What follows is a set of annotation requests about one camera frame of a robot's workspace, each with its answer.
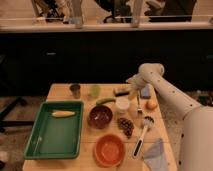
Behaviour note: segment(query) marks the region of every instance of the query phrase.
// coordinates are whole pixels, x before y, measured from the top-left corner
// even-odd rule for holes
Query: cup
[[[125,113],[130,107],[130,101],[126,97],[118,97],[116,98],[115,106],[118,113]]]
[[[72,84],[70,86],[70,91],[75,99],[79,99],[81,97],[81,86],[80,84]]]
[[[93,84],[90,87],[90,97],[93,99],[97,99],[100,95],[101,88],[98,84]]]

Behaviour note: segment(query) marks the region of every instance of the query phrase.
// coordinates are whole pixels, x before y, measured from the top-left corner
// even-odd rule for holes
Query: black cabinet
[[[2,68],[22,95],[46,95],[55,82],[124,83],[142,63],[162,63],[164,77],[182,90],[213,89],[212,30],[15,33],[0,40]]]

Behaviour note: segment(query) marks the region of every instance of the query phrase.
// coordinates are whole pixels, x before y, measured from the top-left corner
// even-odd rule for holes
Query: glass
[[[97,99],[100,95],[101,87],[98,84],[93,84],[90,86],[89,96],[92,99]]]
[[[79,99],[81,97],[81,86],[80,84],[72,84],[70,86],[70,90],[75,99]]]

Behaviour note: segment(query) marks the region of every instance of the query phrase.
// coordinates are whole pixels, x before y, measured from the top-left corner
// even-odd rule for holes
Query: grapes
[[[131,120],[126,118],[119,118],[117,120],[118,128],[123,130],[123,133],[127,136],[127,138],[131,138],[132,132],[134,129],[134,125]]]

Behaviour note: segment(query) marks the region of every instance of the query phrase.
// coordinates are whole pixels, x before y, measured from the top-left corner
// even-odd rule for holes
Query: brush
[[[144,117],[143,131],[142,131],[142,133],[136,143],[135,149],[133,151],[133,158],[137,158],[137,156],[141,150],[141,147],[143,145],[145,134],[152,127],[153,124],[154,124],[154,119],[151,116]]]

